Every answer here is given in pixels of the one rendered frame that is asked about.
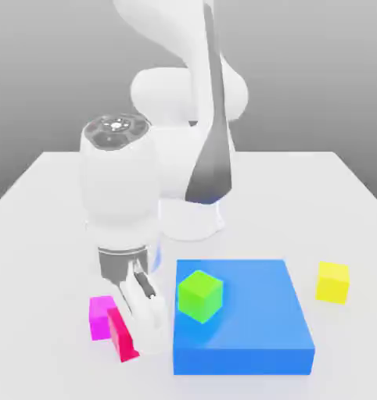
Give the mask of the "small green cube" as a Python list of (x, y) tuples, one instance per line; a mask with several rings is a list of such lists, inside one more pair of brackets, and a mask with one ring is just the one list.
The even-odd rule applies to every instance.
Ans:
[(178, 310), (206, 323), (223, 305), (224, 283), (196, 270), (178, 285)]

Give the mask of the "small red cube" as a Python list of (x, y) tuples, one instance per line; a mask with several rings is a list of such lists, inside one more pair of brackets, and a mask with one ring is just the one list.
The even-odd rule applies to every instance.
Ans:
[(135, 350), (132, 337), (117, 307), (107, 310), (110, 326), (110, 337), (122, 363), (139, 357)]

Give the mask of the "small yellow cube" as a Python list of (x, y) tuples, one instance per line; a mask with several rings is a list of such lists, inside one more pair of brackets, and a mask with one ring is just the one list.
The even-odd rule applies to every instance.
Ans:
[(315, 298), (319, 301), (340, 305), (346, 303), (350, 286), (350, 271), (348, 265), (320, 262)]

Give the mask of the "small magenta cube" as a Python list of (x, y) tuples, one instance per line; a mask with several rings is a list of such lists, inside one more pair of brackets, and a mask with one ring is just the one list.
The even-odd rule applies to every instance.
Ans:
[(93, 341), (110, 338), (108, 310), (115, 306), (112, 296), (103, 295), (90, 297), (88, 318), (91, 338)]

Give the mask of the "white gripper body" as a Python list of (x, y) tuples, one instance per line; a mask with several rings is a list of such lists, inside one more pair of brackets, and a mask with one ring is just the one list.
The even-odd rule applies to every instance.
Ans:
[(120, 284), (126, 301), (120, 313), (140, 354), (161, 354), (169, 347), (167, 304), (152, 276), (129, 270)]

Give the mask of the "large blue box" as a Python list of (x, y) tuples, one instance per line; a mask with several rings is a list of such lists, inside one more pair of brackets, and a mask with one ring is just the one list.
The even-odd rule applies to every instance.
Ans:
[(284, 261), (180, 259), (176, 282), (197, 270), (222, 281), (222, 307), (205, 323), (175, 312), (174, 374), (311, 373), (315, 346)]

